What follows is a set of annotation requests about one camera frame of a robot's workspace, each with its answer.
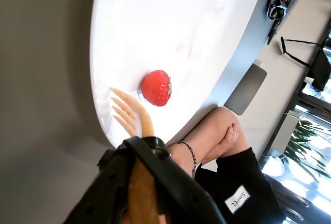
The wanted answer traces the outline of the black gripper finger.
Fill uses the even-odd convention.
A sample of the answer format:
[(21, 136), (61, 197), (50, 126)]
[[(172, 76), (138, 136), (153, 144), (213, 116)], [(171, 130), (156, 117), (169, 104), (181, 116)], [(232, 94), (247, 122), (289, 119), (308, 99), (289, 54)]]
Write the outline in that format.
[(129, 177), (134, 165), (134, 141), (106, 150), (99, 173), (64, 223), (122, 223), (127, 208)]
[(128, 186), (131, 223), (223, 223), (211, 196), (180, 168), (157, 137), (132, 137), (136, 157)]

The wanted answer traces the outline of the person's right hand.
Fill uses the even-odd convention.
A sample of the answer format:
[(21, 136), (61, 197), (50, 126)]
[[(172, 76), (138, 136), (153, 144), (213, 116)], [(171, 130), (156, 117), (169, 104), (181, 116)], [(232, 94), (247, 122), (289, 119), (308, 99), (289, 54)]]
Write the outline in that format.
[(195, 168), (194, 157), (189, 147), (183, 143), (172, 144), (168, 147), (172, 160), (190, 177)]

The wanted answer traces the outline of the person's left hand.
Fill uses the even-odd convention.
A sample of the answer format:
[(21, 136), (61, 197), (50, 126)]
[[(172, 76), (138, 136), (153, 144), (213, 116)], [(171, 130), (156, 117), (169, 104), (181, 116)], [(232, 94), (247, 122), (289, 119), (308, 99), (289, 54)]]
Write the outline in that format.
[(224, 138), (214, 148), (212, 148), (202, 160), (202, 165), (221, 157), (224, 153), (230, 150), (236, 143), (238, 131), (238, 125), (232, 124), (232, 126), (227, 129)]

